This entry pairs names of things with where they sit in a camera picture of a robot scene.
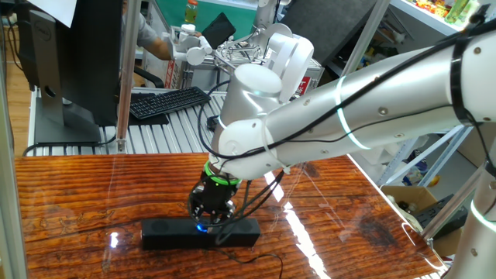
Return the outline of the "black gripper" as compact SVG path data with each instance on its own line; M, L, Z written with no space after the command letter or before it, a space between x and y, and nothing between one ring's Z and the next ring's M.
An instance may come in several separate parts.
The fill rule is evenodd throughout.
M191 217L199 221L203 214L216 217L216 223L224 223L233 217L236 206L231 197L237 192L237 180L225 180L205 176L188 196Z

